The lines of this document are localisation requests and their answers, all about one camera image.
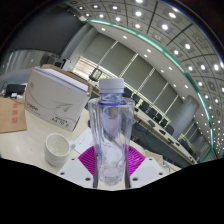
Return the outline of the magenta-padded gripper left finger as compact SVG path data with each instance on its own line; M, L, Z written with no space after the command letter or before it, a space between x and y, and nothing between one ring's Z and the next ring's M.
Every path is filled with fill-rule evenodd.
M90 147L77 158L69 159L57 175L81 187L96 188L98 173L94 147Z

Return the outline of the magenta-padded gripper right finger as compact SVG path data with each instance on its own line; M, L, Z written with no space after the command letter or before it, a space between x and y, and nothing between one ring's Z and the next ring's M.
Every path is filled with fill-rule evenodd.
M132 189L140 188L166 176L153 157L145 157L133 147L127 155L127 176Z

